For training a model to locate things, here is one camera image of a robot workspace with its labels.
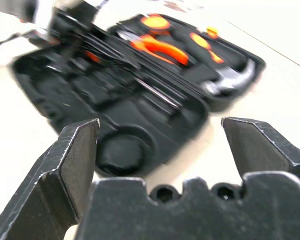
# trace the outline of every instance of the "white surface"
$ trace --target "white surface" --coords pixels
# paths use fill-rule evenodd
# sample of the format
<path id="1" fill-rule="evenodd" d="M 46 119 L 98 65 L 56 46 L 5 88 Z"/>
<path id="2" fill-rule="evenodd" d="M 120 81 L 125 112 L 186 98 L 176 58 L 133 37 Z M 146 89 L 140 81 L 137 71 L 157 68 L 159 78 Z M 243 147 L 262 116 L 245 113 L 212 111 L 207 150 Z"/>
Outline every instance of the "white surface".
<path id="1" fill-rule="evenodd" d="M 144 0 L 130 0 L 127 6 L 124 1 L 111 0 L 100 12 L 96 22 L 98 26 L 107 28 L 138 12 L 144 13 L 145 10 L 149 13 L 166 13 L 201 29 L 213 25 L 218 28 L 221 37 L 259 55 L 267 63 L 267 69 L 262 77 L 245 96 L 238 99 L 227 111 L 212 114 L 209 123 L 198 137 L 190 141 L 168 165 L 158 168 L 147 177 L 149 190 L 157 184 L 169 183 L 181 191 L 182 181 L 194 176 L 202 177 L 209 186 L 217 182 L 241 182 L 220 125 L 222 116 L 267 121 L 300 148 L 299 65 L 226 20 L 217 17 L 217 12 L 208 12 L 203 9 L 185 14 L 168 8 L 158 10 L 156 7 L 157 9 L 154 9 L 154 5 L 150 3 L 142 6 L 144 2 Z M 0 20 L 2 20 L 0 21 L 0 40 L 8 37 L 16 29 L 22 28 L 13 17 L 0 14 Z M 283 34 L 283 26 L 277 29 L 278 35 Z M 35 49 L 24 39 L 6 44 L 0 47 L 0 65 L 9 63 L 13 55 Z M 300 61 L 299 57 L 298 55 L 294 56 L 297 61 Z M 40 116 L 18 88 L 8 68 L 0 66 L 0 212 L 37 157 L 56 139 L 56 134 L 46 120 Z"/>
<path id="2" fill-rule="evenodd" d="M 230 23 L 300 65 L 300 1 L 283 6 L 247 5 L 227 12 Z"/>
<path id="3" fill-rule="evenodd" d="M 53 15 L 55 0 L 37 0 L 33 22 L 41 29 L 48 29 Z"/>

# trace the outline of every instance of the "orange handle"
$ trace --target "orange handle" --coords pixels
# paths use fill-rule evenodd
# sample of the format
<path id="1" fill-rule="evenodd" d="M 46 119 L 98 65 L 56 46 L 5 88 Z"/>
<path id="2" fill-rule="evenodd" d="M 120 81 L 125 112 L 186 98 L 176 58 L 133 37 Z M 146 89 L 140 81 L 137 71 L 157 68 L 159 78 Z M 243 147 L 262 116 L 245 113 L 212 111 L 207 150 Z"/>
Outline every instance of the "orange handle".
<path id="1" fill-rule="evenodd" d="M 143 49 L 143 51 L 145 51 L 147 53 L 151 52 L 150 53 L 151 55 L 153 55 L 161 60 L 164 60 L 166 62 L 172 63 L 171 61 L 165 59 L 164 57 L 156 55 L 153 52 L 161 52 L 161 53 L 167 54 L 167 55 L 173 57 L 174 59 L 176 59 L 179 63 L 181 63 L 183 65 L 188 64 L 188 60 L 189 60 L 188 55 L 185 52 L 183 52 L 182 50 L 180 50 L 179 48 L 177 48 L 169 43 L 158 41 L 150 35 L 141 36 L 141 39 L 142 39 L 142 42 L 143 42 L 144 48 L 145 48 L 145 49 Z"/>
<path id="2" fill-rule="evenodd" d="M 144 42 L 142 42 L 142 41 L 134 41 L 134 42 L 131 42 L 131 45 L 132 45 L 135 49 L 137 49 L 137 50 L 139 50 L 139 51 L 144 51 L 144 52 L 146 52 L 146 53 L 148 53 L 148 54 L 150 54 L 150 55 L 152 55 L 152 56 L 154 56 L 154 57 L 156 57 L 156 58 L 158 58 L 158 59 L 161 59 L 161 60 L 163 60 L 163 61 L 165 61 L 165 62 L 167 62 L 167 63 L 174 64 L 172 61 L 169 61 L 168 59 L 166 59 L 166 58 L 164 58 L 164 57 L 162 57 L 162 56 L 159 56 L 159 55 L 157 55 L 157 54 L 155 54 L 155 53 L 149 51 L 149 50 L 147 49 L 147 47 L 146 47 L 146 44 L 145 44 Z"/>
<path id="3" fill-rule="evenodd" d="M 97 63 L 101 63 L 101 59 L 100 59 L 97 55 L 93 54 L 92 52 L 90 52 L 90 51 L 85 51 L 85 54 L 86 54 L 87 57 L 90 58 L 92 61 L 97 62 Z"/>
<path id="4" fill-rule="evenodd" d="M 170 27 L 170 23 L 160 15 L 151 15 L 141 18 L 141 22 L 150 29 L 166 30 Z"/>
<path id="5" fill-rule="evenodd" d="M 192 38 L 192 40 L 199 46 L 203 47 L 204 49 L 207 49 L 211 55 L 212 60 L 215 61 L 217 64 L 222 64 L 224 62 L 222 58 L 220 58 L 211 50 L 210 44 L 204 38 L 193 32 L 190 33 L 190 38 Z"/>

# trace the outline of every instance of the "open tool case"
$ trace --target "open tool case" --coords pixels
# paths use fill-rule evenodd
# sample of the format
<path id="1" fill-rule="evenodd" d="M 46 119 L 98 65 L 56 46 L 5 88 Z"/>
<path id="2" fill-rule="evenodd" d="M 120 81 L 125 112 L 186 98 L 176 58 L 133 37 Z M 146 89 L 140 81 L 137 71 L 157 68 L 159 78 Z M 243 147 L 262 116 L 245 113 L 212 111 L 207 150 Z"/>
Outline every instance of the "open tool case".
<path id="1" fill-rule="evenodd" d="M 73 51 L 77 39 L 63 36 L 59 44 L 24 55 L 12 65 L 25 94 L 58 133 L 69 124 L 100 118 L 95 170 L 103 176 L 146 176 L 199 132 L 209 115 L 206 102 L 213 107 L 225 106 L 239 94 L 206 98 L 185 80 L 185 73 L 175 73 L 115 36 L 115 29 L 126 24 L 133 28 L 140 17 L 121 22 L 109 32 L 97 26 L 89 32 L 94 47 L 116 52 L 121 56 L 118 62 L 101 59 L 99 52 L 87 51 L 87 47 Z M 256 62 L 256 78 L 264 62 L 233 47 Z M 62 72 L 56 71 L 60 65 L 64 66 Z M 196 74 L 205 77 L 212 73 Z M 145 86 L 136 79 L 142 79 Z"/>
<path id="2" fill-rule="evenodd" d="M 159 20 L 154 19 L 153 21 L 154 24 L 158 25 L 157 29 L 155 27 L 148 26 L 146 22 L 147 20 L 144 20 L 147 18 L 139 14 L 130 19 L 118 22 L 117 25 L 110 27 L 108 32 L 115 36 L 118 36 L 118 31 L 120 30 L 134 33 L 137 36 L 150 34 L 158 41 L 171 44 L 176 46 L 178 49 L 185 51 L 192 59 L 192 63 L 188 66 L 178 64 L 174 58 L 171 58 L 169 55 L 161 52 L 156 52 L 156 54 L 169 59 L 174 64 L 177 64 L 177 67 L 175 65 L 172 66 L 171 64 L 167 64 L 166 62 L 146 53 L 143 53 L 142 56 L 151 59 L 153 61 L 153 65 L 158 70 L 160 69 L 166 75 L 171 76 L 184 88 L 190 89 L 192 92 L 200 96 L 206 103 L 208 103 L 210 110 L 213 112 L 225 110 L 234 99 L 247 91 L 265 68 L 266 64 L 262 58 L 222 39 L 216 32 L 214 32 L 213 28 L 207 32 L 200 32 L 195 26 L 164 14 L 149 14 L 148 19 L 151 16 L 158 16 L 159 18 Z M 161 22 L 160 17 L 163 17 L 166 22 Z M 187 42 L 182 41 L 182 38 L 189 33 L 202 37 L 211 46 L 211 49 L 217 56 L 224 59 L 229 67 L 238 72 L 242 72 L 245 69 L 248 60 L 252 60 L 254 63 L 254 70 L 251 73 L 251 77 L 232 92 L 211 95 L 207 91 L 203 90 L 201 87 L 203 83 L 207 81 L 213 82 L 217 80 L 219 76 L 215 70 L 208 67 L 207 64 L 200 60 L 200 58 L 197 58 L 198 55 L 196 55 L 196 53 L 199 55 L 201 54 L 200 46 L 193 46 L 191 45 L 192 43 L 190 43 L 189 46 Z"/>

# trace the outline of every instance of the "black plastic tool case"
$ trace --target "black plastic tool case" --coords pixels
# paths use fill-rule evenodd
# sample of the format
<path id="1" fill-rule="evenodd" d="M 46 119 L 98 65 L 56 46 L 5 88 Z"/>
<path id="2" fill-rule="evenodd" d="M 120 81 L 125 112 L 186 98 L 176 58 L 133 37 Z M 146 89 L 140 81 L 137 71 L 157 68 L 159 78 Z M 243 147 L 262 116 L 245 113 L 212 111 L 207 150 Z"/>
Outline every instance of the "black plastic tool case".
<path id="1" fill-rule="evenodd" d="M 97 27 L 93 34 L 117 44 L 119 51 L 127 48 Z M 100 118 L 99 174 L 143 177 L 168 161 L 207 121 L 204 101 L 138 56 L 132 55 L 141 63 L 144 82 L 180 103 L 181 110 L 143 88 L 130 72 L 113 64 L 102 67 L 85 61 L 82 53 L 71 61 L 89 70 L 83 72 L 72 62 L 66 76 L 50 70 L 47 66 L 64 48 L 59 44 L 22 56 L 12 69 L 25 94 L 58 133 L 71 123 Z"/>
<path id="2" fill-rule="evenodd" d="M 201 88 L 199 88 L 199 84 L 203 81 L 211 80 L 216 77 L 216 72 L 205 66 L 204 64 L 198 62 L 195 66 L 185 68 L 181 72 L 173 71 L 167 68 L 167 64 L 162 61 L 158 61 L 157 58 L 151 55 L 143 54 L 144 58 L 151 59 L 153 61 L 153 66 L 158 70 L 166 73 L 170 77 L 172 77 L 177 83 L 181 84 L 187 89 L 190 89 L 192 92 L 196 93 L 200 96 L 208 105 L 210 106 L 210 110 L 212 112 L 220 112 L 225 110 L 237 97 L 241 96 L 247 89 L 251 86 L 251 84 L 259 77 L 261 72 L 266 66 L 265 61 L 258 57 L 257 55 L 244 50 L 243 48 L 228 42 L 221 37 L 211 38 L 206 32 L 200 32 L 193 25 L 175 19 L 173 17 L 160 14 L 160 16 L 164 17 L 171 26 L 177 26 L 178 28 L 189 28 L 192 32 L 198 34 L 203 37 L 208 43 L 213 47 L 213 51 L 224 59 L 228 60 L 229 66 L 235 70 L 242 70 L 246 63 L 241 63 L 242 60 L 251 59 L 255 62 L 255 74 L 252 81 L 247 84 L 245 87 L 240 88 L 238 91 L 230 94 L 230 95 L 222 95 L 222 96 L 212 96 L 204 92 Z M 130 19 L 120 21 L 117 25 L 110 27 L 107 31 L 109 34 L 118 36 L 117 31 L 123 30 L 127 32 L 134 33 L 138 36 L 142 36 L 148 34 L 148 30 L 142 27 L 141 18 L 144 16 L 139 14 Z M 171 39 L 170 36 L 166 34 L 157 35 L 157 40 L 162 42 L 166 42 L 172 44 L 179 49 L 183 49 L 183 43 L 180 41 L 175 41 Z"/>

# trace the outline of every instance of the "molded case compartment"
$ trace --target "molded case compartment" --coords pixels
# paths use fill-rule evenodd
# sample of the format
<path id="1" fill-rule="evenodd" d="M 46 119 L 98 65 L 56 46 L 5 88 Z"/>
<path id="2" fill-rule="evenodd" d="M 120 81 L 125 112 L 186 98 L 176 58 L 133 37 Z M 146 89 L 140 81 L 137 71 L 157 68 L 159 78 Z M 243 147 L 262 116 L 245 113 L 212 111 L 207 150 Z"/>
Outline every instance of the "molded case compartment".
<path id="1" fill-rule="evenodd" d="M 94 31 L 107 44 L 110 38 Z M 58 133 L 81 120 L 101 119 L 95 165 L 99 174 L 143 177 L 166 163 L 207 121 L 208 107 L 199 97 L 173 84 L 170 76 L 163 79 L 146 62 L 140 70 L 143 81 L 178 102 L 180 110 L 145 89 L 133 73 L 96 64 L 80 51 L 63 74 L 51 70 L 64 48 L 59 44 L 32 52 L 12 68 L 25 94 Z"/>

